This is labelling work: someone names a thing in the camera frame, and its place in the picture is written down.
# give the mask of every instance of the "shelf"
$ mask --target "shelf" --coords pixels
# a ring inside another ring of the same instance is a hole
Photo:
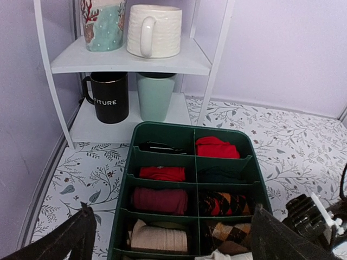
[[[195,40],[184,36],[180,54],[162,59],[134,56],[126,51],[126,45],[110,52],[93,53],[80,37],[51,63],[51,69],[53,74],[124,71],[209,75],[211,64]]]
[[[135,126],[143,122],[137,92],[129,92],[129,116],[120,123],[106,124],[97,119],[95,108],[84,100],[72,125],[70,134],[74,142],[129,144]],[[166,123],[191,125],[183,93],[173,93]]]

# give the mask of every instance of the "black mug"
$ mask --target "black mug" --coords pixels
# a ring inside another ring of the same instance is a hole
[[[92,84],[92,99],[87,81]],[[106,124],[119,123],[129,115],[128,73],[92,72],[82,82],[83,96],[95,105],[97,118]]]

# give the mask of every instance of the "black mug handle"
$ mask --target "black mug handle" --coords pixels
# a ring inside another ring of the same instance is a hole
[[[83,96],[87,99],[87,101],[93,105],[94,100],[91,98],[91,96],[89,96],[87,81],[92,81],[91,77],[87,76],[82,80],[82,93],[83,93]]]

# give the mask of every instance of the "white mug handle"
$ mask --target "white mug handle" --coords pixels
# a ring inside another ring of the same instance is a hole
[[[148,16],[143,20],[141,29],[140,51],[142,56],[150,58],[152,56],[153,27],[156,19]]]

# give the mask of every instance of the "white mug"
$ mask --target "white mug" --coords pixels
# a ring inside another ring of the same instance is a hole
[[[161,5],[131,6],[127,51],[145,58],[167,58],[181,50],[182,10]]]

